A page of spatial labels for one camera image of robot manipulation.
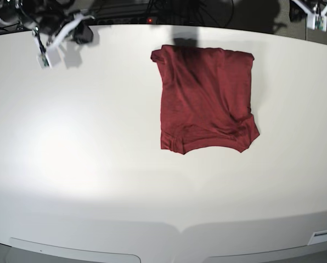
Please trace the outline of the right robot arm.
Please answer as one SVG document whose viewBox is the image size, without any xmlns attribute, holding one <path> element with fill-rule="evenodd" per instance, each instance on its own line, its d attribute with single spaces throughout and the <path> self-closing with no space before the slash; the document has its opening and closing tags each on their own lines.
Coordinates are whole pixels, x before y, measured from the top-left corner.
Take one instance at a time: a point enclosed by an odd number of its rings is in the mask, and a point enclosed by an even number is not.
<svg viewBox="0 0 327 263">
<path fill-rule="evenodd" d="M 20 24 L 32 31 L 39 49 L 41 68 L 52 68 L 60 61 L 58 48 L 63 41 L 88 44 L 94 34 L 85 21 L 92 13 L 71 11 L 74 1 L 0 1 L 0 23 Z"/>
</svg>

